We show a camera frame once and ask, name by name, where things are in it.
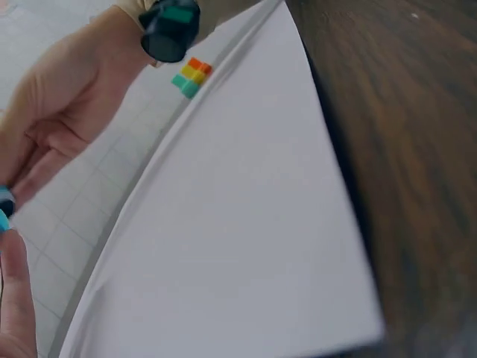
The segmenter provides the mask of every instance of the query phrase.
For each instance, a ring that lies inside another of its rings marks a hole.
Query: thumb
[[[31,296],[27,251],[15,230],[5,231],[0,238],[3,293],[0,307],[0,333],[22,342],[36,351],[35,310]]]

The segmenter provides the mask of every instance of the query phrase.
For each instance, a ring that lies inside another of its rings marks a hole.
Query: white paper
[[[61,357],[302,357],[382,333],[309,65],[282,4],[159,146]]]

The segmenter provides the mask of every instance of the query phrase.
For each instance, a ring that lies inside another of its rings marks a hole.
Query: colorful sticker
[[[188,99],[193,99],[200,86],[212,73],[212,67],[205,62],[193,57],[180,70],[180,73],[172,78],[172,83],[178,87],[181,93]]]

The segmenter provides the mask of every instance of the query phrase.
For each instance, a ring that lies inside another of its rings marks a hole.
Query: orange square
[[[193,69],[199,69],[202,66],[202,63],[195,57],[191,58],[187,64]]]
[[[207,63],[202,63],[199,71],[202,71],[205,75],[210,75],[210,72],[212,72],[212,67]]]

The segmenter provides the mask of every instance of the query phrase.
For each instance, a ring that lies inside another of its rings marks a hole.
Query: beige glove
[[[156,0],[117,0],[118,6],[139,24],[138,16]],[[196,43],[209,36],[222,22],[255,5],[259,0],[196,0],[200,7],[200,28]]]

